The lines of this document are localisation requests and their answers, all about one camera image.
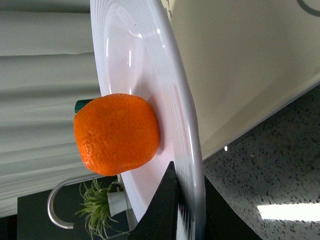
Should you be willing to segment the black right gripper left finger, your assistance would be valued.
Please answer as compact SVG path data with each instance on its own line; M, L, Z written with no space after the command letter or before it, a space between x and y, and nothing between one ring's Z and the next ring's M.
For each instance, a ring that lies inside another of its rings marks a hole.
M171 161L129 240L175 240L178 221L178 177Z

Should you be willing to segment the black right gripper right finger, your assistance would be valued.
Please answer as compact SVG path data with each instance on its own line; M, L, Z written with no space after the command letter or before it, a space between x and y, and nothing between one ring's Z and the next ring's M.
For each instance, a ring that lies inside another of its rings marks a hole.
M260 237L232 210L207 177L205 181L206 240L259 240Z

